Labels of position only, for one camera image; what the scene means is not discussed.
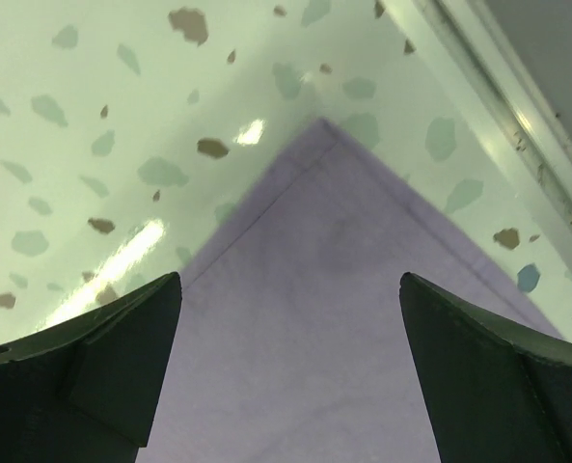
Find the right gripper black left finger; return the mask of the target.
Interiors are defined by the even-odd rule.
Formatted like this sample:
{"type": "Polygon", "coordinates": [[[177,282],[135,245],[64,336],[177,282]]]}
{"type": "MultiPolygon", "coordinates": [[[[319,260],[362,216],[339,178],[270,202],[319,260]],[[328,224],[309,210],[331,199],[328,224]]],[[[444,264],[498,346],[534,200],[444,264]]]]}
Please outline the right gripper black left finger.
{"type": "Polygon", "coordinates": [[[0,344],[0,463],[127,463],[147,446],[177,330],[178,273],[0,344]]]}

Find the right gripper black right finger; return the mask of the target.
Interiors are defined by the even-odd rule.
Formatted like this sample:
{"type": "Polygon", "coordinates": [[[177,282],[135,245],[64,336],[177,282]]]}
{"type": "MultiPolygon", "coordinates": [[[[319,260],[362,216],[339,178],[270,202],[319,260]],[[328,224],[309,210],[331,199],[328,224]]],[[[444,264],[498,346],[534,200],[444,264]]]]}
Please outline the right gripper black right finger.
{"type": "Polygon", "coordinates": [[[413,273],[399,303],[444,462],[572,462],[572,343],[413,273]]]}

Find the purple t shirt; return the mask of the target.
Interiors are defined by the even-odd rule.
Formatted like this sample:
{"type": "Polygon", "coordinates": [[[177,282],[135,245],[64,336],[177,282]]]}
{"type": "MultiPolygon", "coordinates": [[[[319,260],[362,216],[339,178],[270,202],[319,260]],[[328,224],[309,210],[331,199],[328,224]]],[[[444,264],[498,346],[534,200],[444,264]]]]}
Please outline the purple t shirt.
{"type": "Polygon", "coordinates": [[[545,334],[503,270],[380,160],[319,120],[182,270],[142,462],[435,462],[401,276],[545,334]]]}

